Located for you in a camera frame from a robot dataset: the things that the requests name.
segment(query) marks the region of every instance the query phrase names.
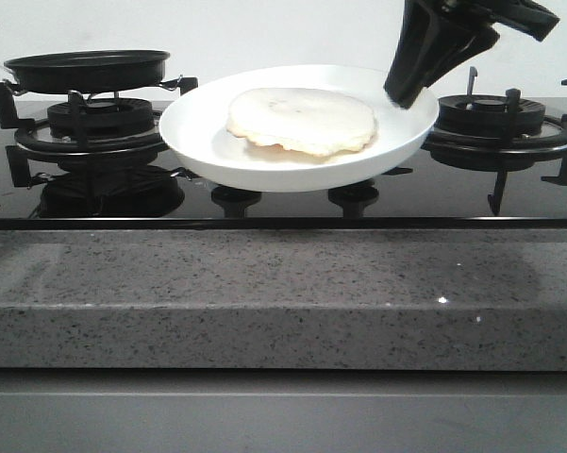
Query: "black glass cooktop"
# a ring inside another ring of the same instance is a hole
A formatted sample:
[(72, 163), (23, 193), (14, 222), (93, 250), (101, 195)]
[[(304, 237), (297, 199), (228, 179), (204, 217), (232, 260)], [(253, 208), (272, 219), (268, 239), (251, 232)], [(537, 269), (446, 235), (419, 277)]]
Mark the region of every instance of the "black glass cooktop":
[[(540, 101), (549, 114), (567, 112), (567, 99)], [(27, 102), (19, 109), (41, 118), (47, 105)], [(15, 187), (22, 184), (8, 161), (17, 158), (13, 145), (13, 130), (0, 129), (0, 229), (567, 227), (567, 152), (531, 161), (466, 161), (420, 149), (399, 167), (351, 186), (253, 193), (184, 172), (166, 149), (132, 171), (98, 172), (89, 202), (84, 176), (54, 162), (29, 159), (35, 185)]]

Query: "gas stove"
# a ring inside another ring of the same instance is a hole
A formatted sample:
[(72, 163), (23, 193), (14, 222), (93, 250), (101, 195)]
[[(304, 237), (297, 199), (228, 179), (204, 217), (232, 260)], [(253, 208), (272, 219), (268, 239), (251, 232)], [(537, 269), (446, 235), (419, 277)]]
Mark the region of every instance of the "gas stove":
[[(16, 106), (2, 82), (0, 229), (567, 227), (567, 98), (473, 94), (474, 77), (440, 99), (423, 148), (400, 166), (306, 193), (180, 167), (157, 132), (163, 103), (72, 91)], [(168, 83), (182, 95), (197, 86)]]

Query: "granite countertop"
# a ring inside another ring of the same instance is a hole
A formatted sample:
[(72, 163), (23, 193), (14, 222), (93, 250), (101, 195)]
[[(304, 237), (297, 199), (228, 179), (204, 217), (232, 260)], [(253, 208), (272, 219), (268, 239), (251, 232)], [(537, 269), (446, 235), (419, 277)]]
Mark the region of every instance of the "granite countertop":
[(0, 231), (0, 367), (567, 371), (567, 229)]

